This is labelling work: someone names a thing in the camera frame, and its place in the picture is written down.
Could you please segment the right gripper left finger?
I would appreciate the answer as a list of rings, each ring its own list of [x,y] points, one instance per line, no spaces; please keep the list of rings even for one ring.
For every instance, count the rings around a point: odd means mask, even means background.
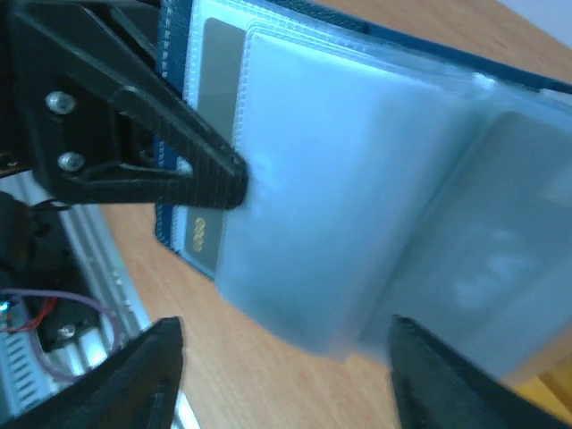
[[[1,426],[168,429],[182,370],[181,321],[165,317],[70,387]]]

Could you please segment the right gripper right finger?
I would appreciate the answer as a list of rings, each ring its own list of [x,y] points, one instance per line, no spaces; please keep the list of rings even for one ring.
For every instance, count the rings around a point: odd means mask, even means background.
[[[414,320],[394,316],[391,385],[402,428],[569,428],[497,383]]]

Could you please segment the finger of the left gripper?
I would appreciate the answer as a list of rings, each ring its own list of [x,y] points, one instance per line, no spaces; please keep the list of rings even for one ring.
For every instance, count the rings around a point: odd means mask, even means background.
[[[163,78],[156,1],[6,5],[6,171],[72,204],[232,209],[245,161]]]

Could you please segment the blue card holder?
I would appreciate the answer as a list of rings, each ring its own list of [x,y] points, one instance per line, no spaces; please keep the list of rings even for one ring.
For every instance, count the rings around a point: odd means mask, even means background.
[[[156,237],[298,348],[390,358],[408,316],[487,373],[571,327],[571,86],[308,1],[165,1],[156,67],[245,158]]]

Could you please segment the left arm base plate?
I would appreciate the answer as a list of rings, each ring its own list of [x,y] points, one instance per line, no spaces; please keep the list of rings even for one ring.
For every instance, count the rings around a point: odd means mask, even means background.
[[[39,317],[45,304],[47,314],[36,328],[40,348],[49,353],[62,349],[81,335],[103,327],[103,305],[91,297],[63,290],[41,290],[24,299],[29,316]]]

